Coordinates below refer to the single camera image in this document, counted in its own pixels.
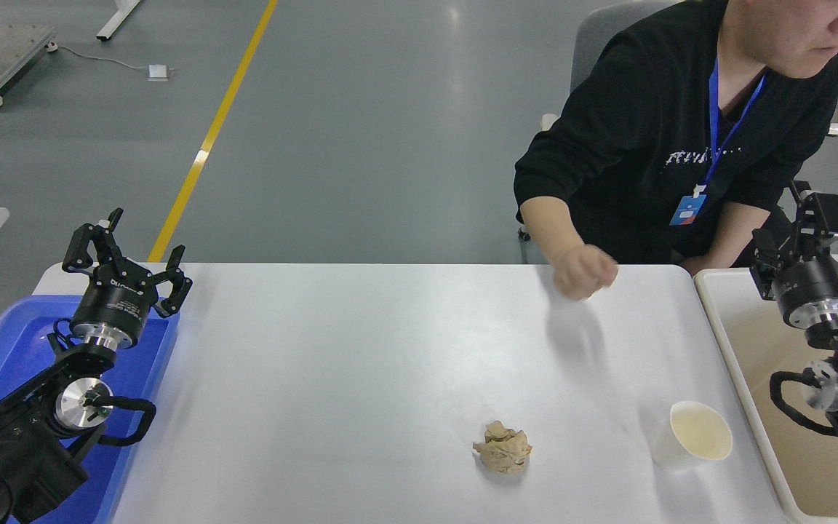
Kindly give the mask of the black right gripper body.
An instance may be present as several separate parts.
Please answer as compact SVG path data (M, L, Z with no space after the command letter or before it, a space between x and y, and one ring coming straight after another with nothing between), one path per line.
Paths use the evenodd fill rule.
M773 293L783 319L838 319L838 262L825 255L789 266L775 278Z

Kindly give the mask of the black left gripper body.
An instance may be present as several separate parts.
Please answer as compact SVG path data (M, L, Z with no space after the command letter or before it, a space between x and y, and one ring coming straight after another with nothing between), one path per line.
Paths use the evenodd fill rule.
M71 319L73 336L83 339L100 326L109 326L120 332L120 341L139 341L156 301L156 291L139 286L147 276L148 269L137 264L123 264L120 269L98 266Z

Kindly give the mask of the person's right hand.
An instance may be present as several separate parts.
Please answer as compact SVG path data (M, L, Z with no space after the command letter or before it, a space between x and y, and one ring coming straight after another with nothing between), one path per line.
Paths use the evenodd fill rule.
M552 260L556 289L572 301L584 301L609 287L618 275L618 262L595 245L580 245Z

